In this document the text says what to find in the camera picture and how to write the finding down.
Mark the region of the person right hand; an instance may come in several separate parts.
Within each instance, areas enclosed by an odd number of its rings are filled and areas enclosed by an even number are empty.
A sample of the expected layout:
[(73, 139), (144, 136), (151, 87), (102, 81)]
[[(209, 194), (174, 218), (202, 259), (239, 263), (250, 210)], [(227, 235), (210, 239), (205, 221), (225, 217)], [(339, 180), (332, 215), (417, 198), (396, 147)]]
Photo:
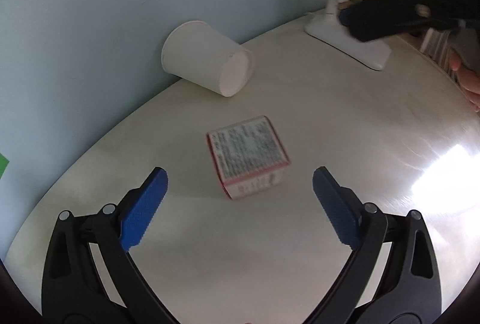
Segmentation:
[(456, 79), (476, 113), (480, 108), (480, 78), (472, 70), (466, 68), (459, 55), (451, 50), (449, 57), (449, 66), (451, 71), (455, 74)]

